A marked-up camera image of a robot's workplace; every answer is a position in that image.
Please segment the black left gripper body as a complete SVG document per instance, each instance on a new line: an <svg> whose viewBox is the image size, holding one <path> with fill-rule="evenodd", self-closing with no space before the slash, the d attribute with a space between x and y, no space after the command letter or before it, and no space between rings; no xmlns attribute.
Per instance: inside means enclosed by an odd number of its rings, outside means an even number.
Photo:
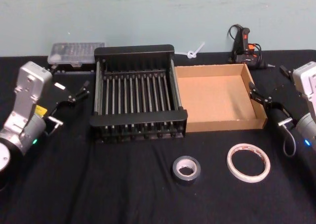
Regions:
<svg viewBox="0 0 316 224"><path fill-rule="evenodd" d="M47 125L47 123L63 125L64 122L56 118L55 114L65 107L75 106L76 103L68 102L69 95L74 94L64 85L60 83L49 85L36 102L34 125Z"/></svg>

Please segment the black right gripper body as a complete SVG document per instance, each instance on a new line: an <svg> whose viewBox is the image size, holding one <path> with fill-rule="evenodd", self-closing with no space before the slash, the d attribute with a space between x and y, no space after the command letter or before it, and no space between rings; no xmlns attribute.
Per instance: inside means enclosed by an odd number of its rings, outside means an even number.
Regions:
<svg viewBox="0 0 316 224"><path fill-rule="evenodd" d="M290 116L292 122L285 124L285 126L291 134L296 135L295 126L305 115L305 100L301 94L296 90L294 84L289 82L273 89L270 97L273 102L280 104L272 108L268 113L272 123L275 123L276 128L280 129L283 135L287 135L288 133L278 123Z"/></svg>

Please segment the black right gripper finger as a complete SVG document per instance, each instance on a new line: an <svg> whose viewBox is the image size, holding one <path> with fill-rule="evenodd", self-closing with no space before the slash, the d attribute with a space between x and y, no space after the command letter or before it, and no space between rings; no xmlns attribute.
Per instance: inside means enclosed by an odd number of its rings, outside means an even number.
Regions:
<svg viewBox="0 0 316 224"><path fill-rule="evenodd" d="M253 82L249 82L248 85L250 89L249 91L250 99L261 104L264 108L272 108L273 101L270 96L265 96L261 92L259 92L259 89L255 86Z"/></svg>
<svg viewBox="0 0 316 224"><path fill-rule="evenodd" d="M281 65L279 67L280 72L286 77L286 78L292 78L293 71L290 69L287 69L284 65Z"/></svg>

